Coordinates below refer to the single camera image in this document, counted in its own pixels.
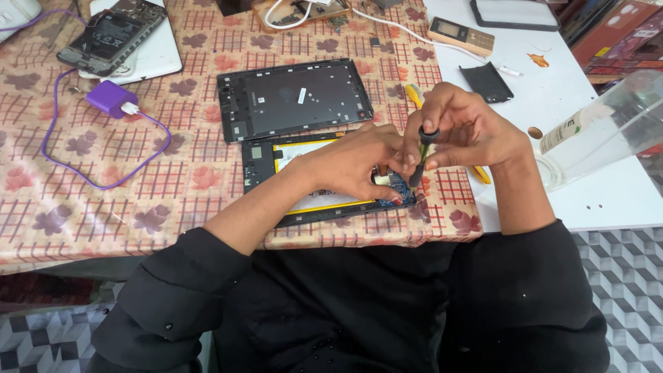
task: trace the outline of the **black clothing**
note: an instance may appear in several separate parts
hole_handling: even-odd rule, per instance
[[[605,372],[606,322],[562,224],[468,244],[243,256],[202,228],[148,257],[88,372]]]

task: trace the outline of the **floral tablecloth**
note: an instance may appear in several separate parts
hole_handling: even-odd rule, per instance
[[[44,10],[67,0],[41,1]],[[421,0],[360,10],[425,35]],[[81,1],[84,17],[88,2]],[[251,12],[223,17],[213,0],[166,0],[184,63],[181,73],[126,85],[147,114],[173,133],[166,151],[108,191],[47,162],[40,145],[53,115],[53,83],[67,69],[55,53],[81,33],[70,19],[53,48],[44,42],[61,15],[0,44],[0,273],[103,256],[145,255],[172,244],[243,194],[238,145],[223,141],[215,77],[221,72],[350,57],[375,109],[376,124],[404,129],[415,110],[404,85],[425,92],[441,81],[433,48],[397,27],[353,15],[339,31],[325,21],[268,34]],[[380,46],[371,46],[377,37]],[[113,119],[84,98],[96,81],[73,73],[60,84],[48,153],[102,185],[118,181],[159,149],[164,134],[137,115]],[[327,131],[354,128],[333,127]],[[427,172],[414,208],[274,230],[263,249],[469,241],[481,235],[465,169]]]

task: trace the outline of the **black sleeve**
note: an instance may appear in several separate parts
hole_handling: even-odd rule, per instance
[[[561,221],[460,245],[449,276],[440,362],[484,372],[607,370],[606,321]]]
[[[198,339],[221,326],[223,296],[251,266],[203,228],[151,256],[92,334],[91,373],[197,372]]]

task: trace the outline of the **plastic bottle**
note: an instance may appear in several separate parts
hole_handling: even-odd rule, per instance
[[[534,144],[546,190],[663,143],[662,121],[663,72],[631,74]]]

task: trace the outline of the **blue circuit board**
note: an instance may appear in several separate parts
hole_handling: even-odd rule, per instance
[[[391,175],[390,187],[400,193],[400,195],[403,197],[403,203],[408,202],[410,198],[413,197],[407,183],[397,173],[393,173]],[[398,206],[395,202],[391,202],[390,200],[378,200],[378,202],[380,202],[381,206],[386,206],[386,207]]]

